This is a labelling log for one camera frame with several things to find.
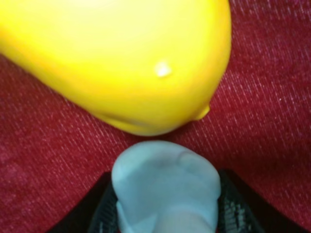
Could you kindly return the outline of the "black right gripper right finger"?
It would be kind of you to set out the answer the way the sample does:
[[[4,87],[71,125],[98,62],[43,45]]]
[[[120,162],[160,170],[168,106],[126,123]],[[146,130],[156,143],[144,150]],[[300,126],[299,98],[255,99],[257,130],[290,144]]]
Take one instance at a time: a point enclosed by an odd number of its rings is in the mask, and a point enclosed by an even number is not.
[[[219,233],[305,233],[306,229],[286,217],[234,171],[221,169],[218,199]]]

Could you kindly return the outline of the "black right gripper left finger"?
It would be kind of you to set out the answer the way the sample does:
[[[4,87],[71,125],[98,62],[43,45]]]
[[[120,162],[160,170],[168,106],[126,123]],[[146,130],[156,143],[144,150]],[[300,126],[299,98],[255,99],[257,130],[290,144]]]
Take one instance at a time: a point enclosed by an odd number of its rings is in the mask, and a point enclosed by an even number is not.
[[[49,233],[119,233],[117,197],[111,172],[105,172],[94,186]]]

